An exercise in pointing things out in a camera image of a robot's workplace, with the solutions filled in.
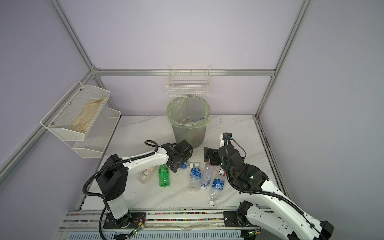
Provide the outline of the small blue label bottle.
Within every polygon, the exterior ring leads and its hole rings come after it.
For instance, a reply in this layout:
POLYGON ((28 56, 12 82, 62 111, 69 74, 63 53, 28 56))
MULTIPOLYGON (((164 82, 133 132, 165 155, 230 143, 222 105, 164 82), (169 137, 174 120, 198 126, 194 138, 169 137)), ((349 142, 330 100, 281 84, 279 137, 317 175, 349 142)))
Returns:
POLYGON ((188 169, 193 168, 195 163, 185 162, 183 165, 180 166, 180 169, 188 169))

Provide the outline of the clear crushed bottle purple print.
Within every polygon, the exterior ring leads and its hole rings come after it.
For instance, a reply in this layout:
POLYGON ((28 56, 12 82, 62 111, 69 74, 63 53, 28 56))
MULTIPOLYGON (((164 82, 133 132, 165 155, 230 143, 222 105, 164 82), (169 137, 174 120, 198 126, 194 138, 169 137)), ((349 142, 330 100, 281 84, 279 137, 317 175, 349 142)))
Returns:
POLYGON ((210 163, 206 163, 203 174, 200 181, 200 189, 205 191, 211 182, 212 174, 213 174, 213 166, 210 163))

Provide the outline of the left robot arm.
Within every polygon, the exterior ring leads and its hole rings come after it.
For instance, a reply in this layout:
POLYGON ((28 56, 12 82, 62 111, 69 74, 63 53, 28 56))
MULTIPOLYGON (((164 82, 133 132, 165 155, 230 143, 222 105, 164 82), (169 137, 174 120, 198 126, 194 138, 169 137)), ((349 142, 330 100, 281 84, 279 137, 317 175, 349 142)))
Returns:
POLYGON ((181 165, 189 160, 194 148, 183 140, 179 144, 158 145, 153 140, 146 140, 145 145, 154 150, 131 157, 109 156, 99 171, 93 174, 83 185, 85 196, 99 197, 115 220, 130 216, 125 203, 124 192, 127 180, 151 167, 166 165, 172 172, 177 172, 181 165))

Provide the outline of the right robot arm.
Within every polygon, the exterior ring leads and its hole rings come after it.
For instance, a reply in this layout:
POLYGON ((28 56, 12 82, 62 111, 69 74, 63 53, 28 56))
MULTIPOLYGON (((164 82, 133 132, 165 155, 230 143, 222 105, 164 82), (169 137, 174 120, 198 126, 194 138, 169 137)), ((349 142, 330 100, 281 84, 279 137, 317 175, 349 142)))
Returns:
POLYGON ((245 158, 232 145, 231 133, 220 137, 220 148, 204 148, 204 161, 220 166, 229 185, 240 194, 262 199, 275 213, 264 213, 256 204, 243 201, 236 210, 240 227, 258 226, 281 240, 328 240, 334 226, 328 221, 319 221, 292 202, 268 175, 254 165, 245 163, 245 158))

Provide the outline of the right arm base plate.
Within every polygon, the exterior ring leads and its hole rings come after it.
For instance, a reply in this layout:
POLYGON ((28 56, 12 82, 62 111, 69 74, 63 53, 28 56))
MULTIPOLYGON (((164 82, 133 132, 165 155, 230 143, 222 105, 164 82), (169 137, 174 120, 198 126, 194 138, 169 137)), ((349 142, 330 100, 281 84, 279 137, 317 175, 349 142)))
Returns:
POLYGON ((247 220, 246 215, 238 213, 237 211, 224 211, 224 225, 229 227, 248 227, 250 222, 247 220))

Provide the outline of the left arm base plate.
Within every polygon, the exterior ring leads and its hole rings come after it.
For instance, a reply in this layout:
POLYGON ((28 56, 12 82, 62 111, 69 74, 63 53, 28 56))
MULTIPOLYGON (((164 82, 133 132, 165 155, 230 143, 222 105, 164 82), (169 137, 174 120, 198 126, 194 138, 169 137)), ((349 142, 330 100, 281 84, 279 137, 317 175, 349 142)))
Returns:
POLYGON ((128 212, 127 215, 116 220, 112 213, 107 213, 104 229, 136 229, 140 223, 144 224, 147 214, 145 212, 128 212))

